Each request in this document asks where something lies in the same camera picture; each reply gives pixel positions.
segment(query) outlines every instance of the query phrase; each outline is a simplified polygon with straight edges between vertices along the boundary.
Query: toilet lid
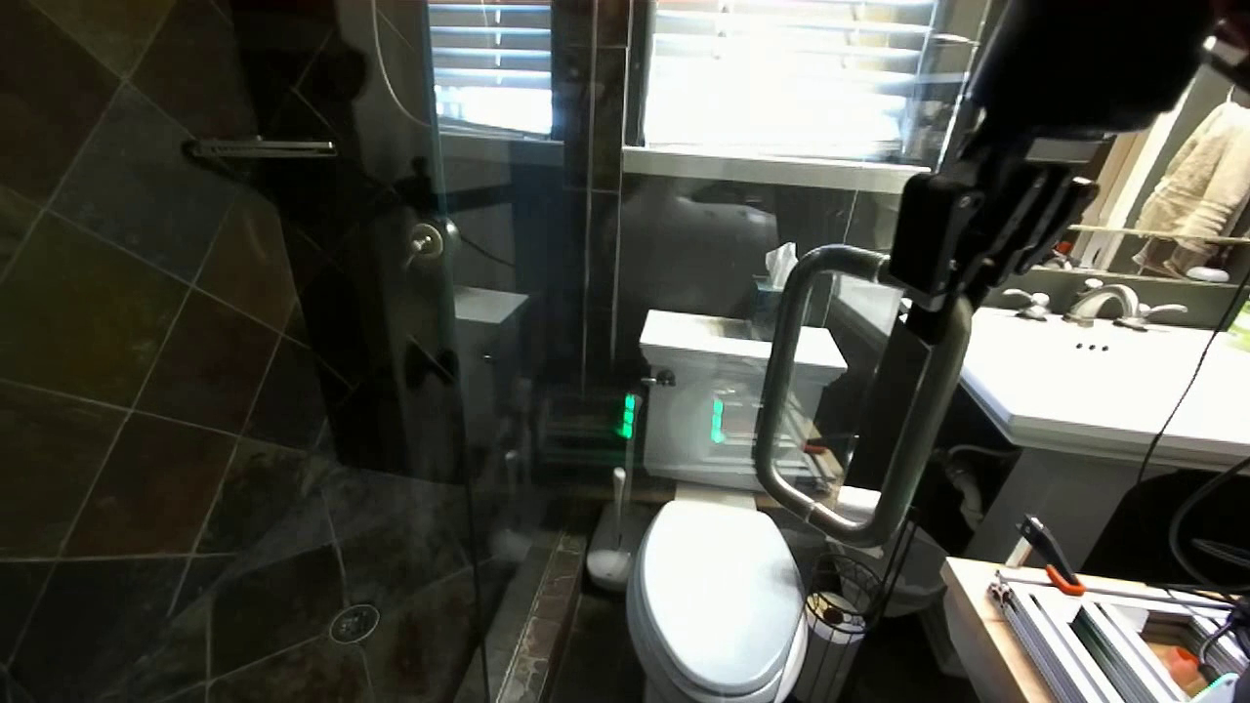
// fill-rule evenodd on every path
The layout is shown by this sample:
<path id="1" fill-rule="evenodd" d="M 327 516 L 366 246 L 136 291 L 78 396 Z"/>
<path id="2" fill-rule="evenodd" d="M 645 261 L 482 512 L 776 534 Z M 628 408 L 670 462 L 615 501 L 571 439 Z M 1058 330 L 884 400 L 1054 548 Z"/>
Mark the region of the toilet lid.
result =
<path id="1" fill-rule="evenodd" d="M 802 630 L 802 582 L 770 516 L 672 501 L 642 551 L 659 654 L 706 693 L 767 688 Z"/>

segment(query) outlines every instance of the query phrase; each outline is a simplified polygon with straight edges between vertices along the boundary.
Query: toilet seat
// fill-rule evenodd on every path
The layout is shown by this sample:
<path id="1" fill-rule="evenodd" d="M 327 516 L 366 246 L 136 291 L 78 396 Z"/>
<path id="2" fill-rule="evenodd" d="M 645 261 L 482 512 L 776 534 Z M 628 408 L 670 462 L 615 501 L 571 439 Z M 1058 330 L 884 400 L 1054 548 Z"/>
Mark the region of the toilet seat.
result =
<path id="1" fill-rule="evenodd" d="M 672 501 L 628 585 L 649 667 L 690 699 L 772 699 L 806 649 L 802 580 L 770 516 Z"/>

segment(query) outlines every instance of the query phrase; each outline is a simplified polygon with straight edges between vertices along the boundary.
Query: window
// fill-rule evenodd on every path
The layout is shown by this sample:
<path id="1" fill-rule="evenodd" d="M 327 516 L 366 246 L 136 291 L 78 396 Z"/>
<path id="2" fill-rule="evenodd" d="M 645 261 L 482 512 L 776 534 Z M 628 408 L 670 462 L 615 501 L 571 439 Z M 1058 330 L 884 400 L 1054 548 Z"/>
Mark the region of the window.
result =
<path id="1" fill-rule="evenodd" d="M 927 159 L 973 59 L 940 0 L 657 0 L 645 146 Z"/>
<path id="2" fill-rule="evenodd" d="M 430 4 L 442 120 L 551 132 L 551 0 Z"/>

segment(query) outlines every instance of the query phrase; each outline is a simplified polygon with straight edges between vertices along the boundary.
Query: bathroom sink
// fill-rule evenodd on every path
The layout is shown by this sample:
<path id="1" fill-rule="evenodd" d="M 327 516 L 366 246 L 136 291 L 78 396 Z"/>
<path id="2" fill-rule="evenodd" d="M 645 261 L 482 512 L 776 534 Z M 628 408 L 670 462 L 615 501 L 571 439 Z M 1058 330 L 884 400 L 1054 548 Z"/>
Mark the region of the bathroom sink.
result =
<path id="1" fill-rule="evenodd" d="M 1140 448 L 1183 400 L 1211 334 L 1194 330 L 1090 330 L 1020 321 L 986 309 L 973 321 L 964 388 L 1020 444 Z"/>

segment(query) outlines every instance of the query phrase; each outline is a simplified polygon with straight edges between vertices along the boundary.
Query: green light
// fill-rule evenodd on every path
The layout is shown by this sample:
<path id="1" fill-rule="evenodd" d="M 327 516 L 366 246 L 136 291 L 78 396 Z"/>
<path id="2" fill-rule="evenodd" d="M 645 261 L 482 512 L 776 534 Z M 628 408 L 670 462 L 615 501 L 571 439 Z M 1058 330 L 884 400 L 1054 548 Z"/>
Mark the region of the green light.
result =
<path id="1" fill-rule="evenodd" d="M 713 439 L 713 444 L 726 442 L 726 403 L 722 400 L 713 400 L 713 408 L 706 408 L 706 439 Z"/>
<path id="2" fill-rule="evenodd" d="M 633 442 L 633 427 L 637 427 L 637 396 L 624 396 L 620 403 L 620 423 L 619 423 L 619 439 Z"/>

